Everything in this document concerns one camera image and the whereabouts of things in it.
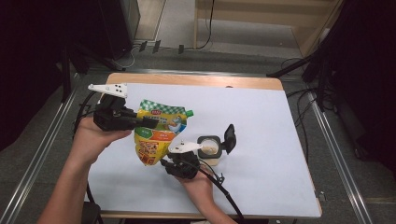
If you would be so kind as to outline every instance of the carpeted floor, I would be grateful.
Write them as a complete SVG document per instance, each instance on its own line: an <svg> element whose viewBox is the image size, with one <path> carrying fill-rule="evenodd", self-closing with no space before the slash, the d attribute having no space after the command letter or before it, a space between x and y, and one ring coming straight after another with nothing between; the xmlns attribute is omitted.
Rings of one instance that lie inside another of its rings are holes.
<svg viewBox="0 0 396 224"><path fill-rule="evenodd" d="M146 50L134 54L134 65L126 69L125 72L131 72L135 69L161 69L230 72L240 73L241 76L263 77L265 73L279 70L284 60L281 58L205 51L186 51L183 54L177 54L174 49L164 49L152 54L149 50ZM50 147L49 154L23 203L15 223L36 222L67 157L72 143L72 123L78 112L78 104L82 103L88 94L87 86L91 83L106 83L108 75L112 73L101 64L90 62L90 65L91 69L88 75L79 75L82 80L75 85L77 88L76 98ZM285 92L298 91L305 88L305 84L296 73L299 72L297 71L292 75L281 78ZM0 214L3 214L6 210L14 189L19 184L31 159L35 155L41 139L60 106L61 97L62 88L48 99L45 106L35 115L18 141L0 152ZM289 98L290 111L295 119L298 117L297 99L298 95ZM302 105L307 103L308 98L305 97ZM393 200L386 203L385 200L394 199L396 196L396 184L391 173L378 162L357 160L353 154L353 146L339 118L332 111L328 111L326 114L352 174L358 183L362 196L366 199L372 199L368 201L367 206L374 223L394 223L396 219L396 213L394 213L396 202ZM325 192L327 200L320 202L323 210L321 218L301 219L298 220L298 223L359 223L312 109L307 111L304 117L304 125L310 148L310 173L316 190ZM297 128L297 131L303 148L305 148L303 132L300 127ZM119 223L117 219L111 218L107 218L105 222ZM271 219L270 223L292 223L292 220Z"/></svg>

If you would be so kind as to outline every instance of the wooden desk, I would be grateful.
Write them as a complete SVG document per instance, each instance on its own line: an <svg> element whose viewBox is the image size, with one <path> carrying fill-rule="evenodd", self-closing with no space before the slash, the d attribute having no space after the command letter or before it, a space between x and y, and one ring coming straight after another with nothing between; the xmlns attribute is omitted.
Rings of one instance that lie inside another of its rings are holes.
<svg viewBox="0 0 396 224"><path fill-rule="evenodd" d="M320 206L278 79L113 74L107 83L121 82L129 83L128 108L137 109L141 99L146 98L194 111L175 144L181 139L195 141L198 136L212 134L223 140L225 129L234 124L236 147L230 155L223 155L214 169L224 173L223 186L246 218L320 217ZM89 181L103 217L202 218L184 189L160 164L143 165L134 151L132 137L112 143L100 155L91 168ZM227 214L236 217L218 189L214 189L214 196Z"/></svg>
<svg viewBox="0 0 396 224"><path fill-rule="evenodd" d="M315 49L323 31L332 27L342 2L342 0L216 0L213 20L291 26L304 57ZM195 48L198 19L205 17L210 19L211 7L211 0L195 0Z"/></svg>

